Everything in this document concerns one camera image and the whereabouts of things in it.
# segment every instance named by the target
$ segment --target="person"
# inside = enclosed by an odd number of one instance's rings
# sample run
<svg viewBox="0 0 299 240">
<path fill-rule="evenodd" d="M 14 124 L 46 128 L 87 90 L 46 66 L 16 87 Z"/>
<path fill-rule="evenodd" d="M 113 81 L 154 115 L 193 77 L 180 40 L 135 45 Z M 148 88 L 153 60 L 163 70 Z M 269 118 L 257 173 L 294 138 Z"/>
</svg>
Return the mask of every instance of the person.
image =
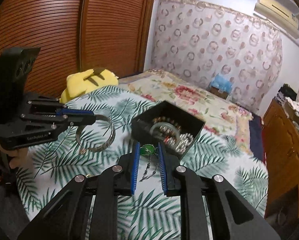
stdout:
<svg viewBox="0 0 299 240">
<path fill-rule="evenodd" d="M 12 157 L 9 161 L 9 167 L 15 169 L 25 161 L 27 152 L 28 148 L 7 151 L 0 145 L 0 240 L 16 240 L 21 231 L 29 223 L 17 192 L 15 172 L 11 173 L 2 164 L 1 153 Z"/>
</svg>

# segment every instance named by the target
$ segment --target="white wall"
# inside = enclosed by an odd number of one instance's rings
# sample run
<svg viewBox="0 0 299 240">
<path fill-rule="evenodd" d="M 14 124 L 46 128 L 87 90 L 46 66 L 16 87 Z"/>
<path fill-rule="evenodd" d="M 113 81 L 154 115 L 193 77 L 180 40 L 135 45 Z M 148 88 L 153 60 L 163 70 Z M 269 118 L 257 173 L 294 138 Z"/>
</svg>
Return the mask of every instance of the white wall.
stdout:
<svg viewBox="0 0 299 240">
<path fill-rule="evenodd" d="M 219 5 L 223 5 L 226 7 L 230 7 L 234 10 L 240 11 L 242 13 L 253 16 L 254 6 L 257 0 L 201 0 L 207 1 Z M 147 43 L 147 51 L 146 51 L 146 59 L 144 70 L 149 69 L 151 65 L 151 55 L 153 48 L 153 37 L 154 37 L 154 25 L 155 18 L 157 14 L 157 6 L 158 0 L 154 2 L 152 22 L 150 26 L 148 43 Z M 276 95 L 277 91 L 284 83 L 288 83 L 296 92 L 299 87 L 299 40 L 295 40 L 293 38 L 289 38 L 288 35 L 284 35 L 282 33 L 282 46 L 283 46 L 283 63 L 280 75 L 273 85 L 273 87 L 269 90 L 269 92 L 264 96 L 259 115 L 263 116 L 272 101 L 272 98 Z"/>
</svg>

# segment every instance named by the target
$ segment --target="blue plastic bag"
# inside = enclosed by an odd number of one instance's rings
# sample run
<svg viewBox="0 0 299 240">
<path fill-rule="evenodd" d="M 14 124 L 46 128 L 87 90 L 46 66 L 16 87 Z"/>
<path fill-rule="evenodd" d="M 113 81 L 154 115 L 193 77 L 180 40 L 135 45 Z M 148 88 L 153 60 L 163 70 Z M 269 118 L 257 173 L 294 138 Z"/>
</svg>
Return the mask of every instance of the blue plastic bag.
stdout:
<svg viewBox="0 0 299 240">
<path fill-rule="evenodd" d="M 219 74 L 215 76 L 209 86 L 217 88 L 220 92 L 225 91 L 226 93 L 231 93 L 232 91 L 232 83 Z"/>
</svg>

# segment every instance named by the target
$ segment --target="silver bangle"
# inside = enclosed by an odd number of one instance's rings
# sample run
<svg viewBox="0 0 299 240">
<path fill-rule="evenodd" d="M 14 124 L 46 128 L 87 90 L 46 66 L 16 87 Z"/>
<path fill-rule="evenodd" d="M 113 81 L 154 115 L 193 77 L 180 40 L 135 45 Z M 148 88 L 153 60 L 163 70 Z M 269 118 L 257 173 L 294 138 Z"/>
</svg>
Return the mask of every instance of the silver bangle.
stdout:
<svg viewBox="0 0 299 240">
<path fill-rule="evenodd" d="M 175 133 L 176 141 L 175 141 L 175 144 L 173 146 L 171 146 L 173 149 L 175 149 L 181 141 L 181 136 L 180 136 L 179 130 L 174 125 L 172 125 L 168 122 L 157 122 L 157 123 L 153 124 L 153 126 L 151 127 L 151 129 L 149 131 L 149 134 L 152 135 L 155 128 L 160 127 L 160 126 L 167 126 L 169 129 L 171 129 Z"/>
<path fill-rule="evenodd" d="M 86 125 L 79 126 L 76 130 L 76 141 L 81 147 L 79 150 L 80 154 L 85 154 L 87 152 L 87 150 L 90 150 L 91 152 L 101 152 L 101 151 L 107 149 L 113 143 L 113 141 L 115 139 L 115 135 L 116 135 L 115 128 L 114 128 L 114 125 L 111 122 L 110 118 L 108 118 L 107 116 L 104 116 L 102 114 L 96 114 L 95 116 L 96 116 L 96 120 L 103 120 L 103 121 L 109 122 L 109 127 L 111 128 L 110 136 L 107 139 L 107 141 L 105 143 L 103 143 L 101 146 L 98 146 L 95 148 L 92 148 L 92 147 L 84 148 L 81 143 L 81 133 L 84 130 L 84 128 L 86 127 Z"/>
</svg>

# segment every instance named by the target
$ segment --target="air conditioner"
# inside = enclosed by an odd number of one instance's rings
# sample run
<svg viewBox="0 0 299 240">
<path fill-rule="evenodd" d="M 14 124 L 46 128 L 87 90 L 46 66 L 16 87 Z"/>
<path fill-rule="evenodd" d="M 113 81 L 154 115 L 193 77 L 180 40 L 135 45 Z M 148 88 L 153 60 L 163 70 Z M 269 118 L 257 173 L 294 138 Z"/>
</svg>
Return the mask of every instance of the air conditioner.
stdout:
<svg viewBox="0 0 299 240">
<path fill-rule="evenodd" d="M 275 0 L 258 0 L 254 11 L 282 27 L 293 38 L 299 38 L 298 19 L 284 6 Z"/>
</svg>

